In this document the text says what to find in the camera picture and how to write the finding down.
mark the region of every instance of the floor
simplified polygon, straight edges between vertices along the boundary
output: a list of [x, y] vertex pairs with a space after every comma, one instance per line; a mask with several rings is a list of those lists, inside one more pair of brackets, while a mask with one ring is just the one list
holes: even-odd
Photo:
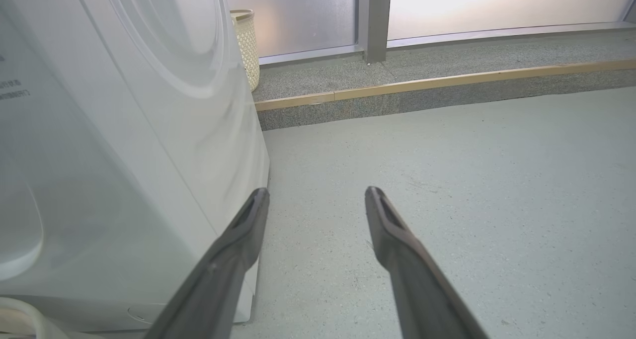
[[493, 339], [633, 338], [636, 88], [264, 132], [271, 205], [233, 339], [400, 338], [381, 187]]

